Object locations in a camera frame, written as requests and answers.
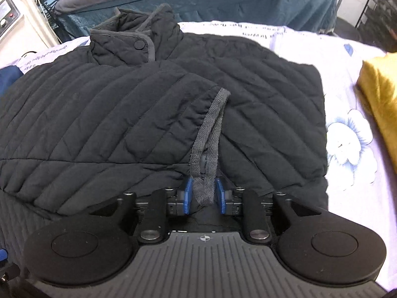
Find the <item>black quilted jacket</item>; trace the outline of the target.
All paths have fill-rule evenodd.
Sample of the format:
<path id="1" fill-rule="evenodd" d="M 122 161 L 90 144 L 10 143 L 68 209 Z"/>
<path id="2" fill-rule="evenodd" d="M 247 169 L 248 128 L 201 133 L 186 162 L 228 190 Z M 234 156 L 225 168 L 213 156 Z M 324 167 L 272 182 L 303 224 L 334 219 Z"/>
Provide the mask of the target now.
<path id="1" fill-rule="evenodd" d="M 194 222 L 213 181 L 326 208 L 318 70 L 240 37 L 181 31 L 168 5 L 118 10 L 90 44 L 37 66 L 1 96 L 1 247 L 124 192 L 193 179 Z"/>

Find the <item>lavender floral bed sheet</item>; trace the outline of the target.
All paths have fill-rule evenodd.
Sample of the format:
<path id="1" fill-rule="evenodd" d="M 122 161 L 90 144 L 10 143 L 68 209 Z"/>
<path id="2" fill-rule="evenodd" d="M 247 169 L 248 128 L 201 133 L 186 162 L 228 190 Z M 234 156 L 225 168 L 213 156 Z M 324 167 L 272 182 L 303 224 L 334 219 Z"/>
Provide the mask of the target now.
<path id="1" fill-rule="evenodd" d="M 352 166 L 365 180 L 371 128 L 340 89 L 330 96 L 322 89 L 327 194 L 327 176 L 346 186 Z M 21 264 L 1 247 L 1 296 L 396 296 L 377 282 L 386 245 L 375 231 L 328 206 L 282 191 L 258 196 L 225 181 L 242 189 L 242 210 L 221 215 L 215 195 L 216 225 L 194 222 L 193 198 L 189 215 L 168 213 L 167 188 L 179 185 L 146 196 L 124 192 L 52 221 L 27 237 Z"/>

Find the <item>yellow garment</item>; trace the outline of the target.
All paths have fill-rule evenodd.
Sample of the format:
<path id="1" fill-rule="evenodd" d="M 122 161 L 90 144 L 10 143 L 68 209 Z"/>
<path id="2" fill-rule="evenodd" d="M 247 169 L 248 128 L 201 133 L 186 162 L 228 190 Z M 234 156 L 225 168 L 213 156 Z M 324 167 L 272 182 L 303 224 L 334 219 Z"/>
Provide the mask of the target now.
<path id="1" fill-rule="evenodd" d="M 396 53 L 363 61 L 357 85 L 396 167 Z"/>

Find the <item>navy blue garment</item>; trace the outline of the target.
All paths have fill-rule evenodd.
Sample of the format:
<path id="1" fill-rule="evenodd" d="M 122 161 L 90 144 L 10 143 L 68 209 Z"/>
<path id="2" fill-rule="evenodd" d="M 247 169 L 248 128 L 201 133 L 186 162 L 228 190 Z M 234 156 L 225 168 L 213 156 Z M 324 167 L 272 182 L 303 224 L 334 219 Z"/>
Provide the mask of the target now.
<path id="1" fill-rule="evenodd" d="M 7 89 L 24 74 L 20 68 L 15 65 L 6 66 L 0 69 L 0 96 L 2 96 Z"/>

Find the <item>white beauty machine with screen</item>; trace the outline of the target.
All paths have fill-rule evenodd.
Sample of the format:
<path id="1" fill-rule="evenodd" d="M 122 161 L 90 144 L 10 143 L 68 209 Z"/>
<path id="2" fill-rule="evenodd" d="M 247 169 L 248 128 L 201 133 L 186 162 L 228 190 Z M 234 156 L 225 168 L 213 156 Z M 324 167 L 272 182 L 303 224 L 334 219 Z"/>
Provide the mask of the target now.
<path id="1" fill-rule="evenodd" d="M 1 65 L 61 43 L 40 0 L 1 0 Z"/>

